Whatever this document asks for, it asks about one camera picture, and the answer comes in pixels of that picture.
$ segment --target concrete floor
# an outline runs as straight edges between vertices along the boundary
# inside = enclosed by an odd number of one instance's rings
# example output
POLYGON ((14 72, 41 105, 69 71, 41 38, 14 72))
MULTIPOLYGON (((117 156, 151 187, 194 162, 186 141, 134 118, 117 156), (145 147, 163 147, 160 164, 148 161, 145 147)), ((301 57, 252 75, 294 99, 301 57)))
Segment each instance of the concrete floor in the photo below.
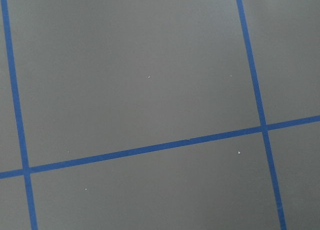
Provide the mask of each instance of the concrete floor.
POLYGON ((320 0, 1 7, 0 230, 320 229, 320 0))

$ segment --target blue line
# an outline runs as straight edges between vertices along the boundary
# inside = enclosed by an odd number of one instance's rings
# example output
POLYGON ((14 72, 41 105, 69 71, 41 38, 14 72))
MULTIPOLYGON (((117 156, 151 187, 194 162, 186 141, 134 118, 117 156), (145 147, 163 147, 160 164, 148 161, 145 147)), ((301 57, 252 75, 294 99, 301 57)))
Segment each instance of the blue line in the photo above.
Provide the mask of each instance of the blue line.
POLYGON ((251 43, 250 43, 250 37, 249 37, 249 31, 248 31, 248 26, 247 26, 247 21, 246 21, 246 16, 245 16, 245 10, 244 10, 242 0, 236 0, 236 4, 238 7, 238 13, 239 13, 239 18, 240 18, 241 27, 242 27, 242 33, 243 33, 243 38, 244 38, 244 43, 245 43, 245 48, 246 48, 246 54, 247 54, 247 58, 248 58, 248 62, 249 62, 249 68, 250 68, 250 73, 251 73, 251 78, 252 78, 252 83, 253 83, 253 90, 254 90, 254 95, 255 95, 256 107, 257 107, 257 111, 259 114, 259 120, 260 120, 260 124, 261 124, 265 152, 266 152, 266 157, 267 157, 267 161, 268 161, 268 165, 269 165, 269 171, 270 171, 271 180, 272 180, 273 192, 274 192, 275 202, 276 202, 276 206, 277 206, 278 218, 279 218, 281 230, 286 230, 287 226, 286 226, 285 213, 284 213, 284 209, 283 209, 283 205, 282 205, 280 188, 279 188, 279 184, 278 184, 278 178, 277 178, 274 158, 272 155, 272 150, 271 150, 271 145, 270 145, 270 140, 269 140, 269 135, 268 135, 267 122, 266 122, 264 107, 263 107, 260 88, 259 88, 259 82, 258 82, 258 76, 257 76, 257 71, 256 71, 256 66, 255 66, 254 55, 253 55, 251 43))
POLYGON ((273 123, 273 124, 269 124, 267 126, 267 128, 268 128, 268 130, 276 130, 276 129, 283 129, 283 128, 288 128, 288 127, 298 126, 298 125, 302 125, 302 124, 311 124, 311 123, 316 123, 316 122, 320 122, 320 115, 300 118, 300 119, 296 119, 296 120, 273 123))
POLYGON ((30 224, 31 224, 32 230, 37 230, 38 225, 37 225, 37 218, 36 218, 36 209, 35 209, 34 195, 32 190, 32 183, 30 178, 28 152, 27 152, 24 124, 23 124, 20 99, 19 99, 18 82, 17 82, 17 75, 16 75, 14 50, 13 50, 13 44, 12 44, 12 38, 11 38, 9 10, 8 10, 7 0, 1 0, 1 9, 2 9, 2 19, 3 19, 3 26, 4 26, 6 53, 8 58, 8 66, 9 66, 10 81, 11 81, 14 114, 15 114, 16 128, 17 128, 18 138, 19 138, 22 170, 23 170, 23 176, 24 176, 26 198, 28 202, 30 224))
POLYGON ((22 169, 3 171, 3 172, 0 172, 0 179, 7 179, 7 178, 23 176, 23 175, 24 175, 24 172, 22 169))
POLYGON ((193 144, 201 144, 205 142, 228 139, 228 138, 239 137, 243 135, 255 134, 260 132, 261 132, 261 128, 257 126, 257 127, 218 133, 218 134, 213 134, 208 136, 200 136, 200 137, 195 137, 195 138, 186 139, 186 140, 172 141, 172 142, 167 142, 167 143, 162 143, 162 144, 157 144, 152 146, 144 146, 144 147, 124 150, 124 151, 117 151, 117 152, 112 152, 112 153, 107 153, 102 155, 89 156, 89 157, 84 157, 84 158, 79 158, 74 160, 34 166, 30 168, 30 173, 33 174, 33 173, 39 173, 44 171, 69 168, 69 167, 78 166, 78 165, 91 164, 91 163, 96 163, 100 161, 118 159, 118 158, 138 155, 138 154, 151 153, 151 152, 156 152, 160 150, 167 150, 167 149, 178 148, 178 147, 183 147, 183 146, 188 146, 193 144))

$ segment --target gray square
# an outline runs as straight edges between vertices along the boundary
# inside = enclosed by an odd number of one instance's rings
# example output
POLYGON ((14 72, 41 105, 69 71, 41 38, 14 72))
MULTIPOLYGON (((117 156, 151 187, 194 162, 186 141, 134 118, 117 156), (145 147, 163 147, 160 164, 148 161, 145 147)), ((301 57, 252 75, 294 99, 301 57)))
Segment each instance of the gray square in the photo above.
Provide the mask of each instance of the gray square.
POLYGON ((21 169, 22 165, 1 7, 0 53, 0 172, 4 172, 21 169))
POLYGON ((30 165, 259 125, 236 0, 8 0, 30 165))
POLYGON ((0 179, 0 193, 0 229, 30 230, 24 178, 0 179))
POLYGON ((267 122, 320 114, 320 0, 243 0, 267 122))
POLYGON ((279 229, 260 133, 31 177, 39 229, 279 229))
POLYGON ((288 229, 320 229, 320 123, 270 131, 288 229))

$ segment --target gray floor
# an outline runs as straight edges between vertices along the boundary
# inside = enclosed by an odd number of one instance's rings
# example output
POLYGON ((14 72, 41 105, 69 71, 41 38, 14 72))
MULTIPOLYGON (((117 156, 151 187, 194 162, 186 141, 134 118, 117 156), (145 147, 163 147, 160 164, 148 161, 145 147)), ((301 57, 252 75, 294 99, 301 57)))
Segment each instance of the gray floor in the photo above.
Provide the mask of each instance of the gray floor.
MULTIPOLYGON (((261 125, 236 0, 7 4, 30 167, 261 125)), ((243 7, 267 124, 319 121, 320 0, 243 7)), ((36 230, 1 179, 22 163, 0 25, 0 230, 36 230)), ((316 230, 320 122, 292 125, 268 132, 286 229, 316 230)), ((280 230, 269 167, 259 130, 32 173, 37 226, 280 230)))

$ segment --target floor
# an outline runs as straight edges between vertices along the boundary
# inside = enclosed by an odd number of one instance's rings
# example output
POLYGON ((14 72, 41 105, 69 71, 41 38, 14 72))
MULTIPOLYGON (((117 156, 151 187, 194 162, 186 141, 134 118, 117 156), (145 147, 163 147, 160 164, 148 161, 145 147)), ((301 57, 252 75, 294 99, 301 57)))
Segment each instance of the floor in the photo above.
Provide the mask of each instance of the floor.
POLYGON ((320 0, 1 0, 1 230, 320 229, 320 0))

